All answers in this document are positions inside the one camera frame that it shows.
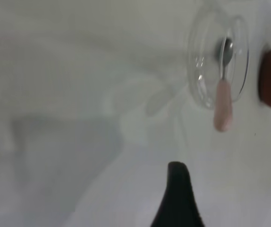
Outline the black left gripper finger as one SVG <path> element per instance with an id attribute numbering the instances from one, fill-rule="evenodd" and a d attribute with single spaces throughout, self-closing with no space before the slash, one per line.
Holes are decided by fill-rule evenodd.
<path id="1" fill-rule="evenodd" d="M 170 162 L 167 185 L 152 227 L 203 227 L 187 166 Z"/>

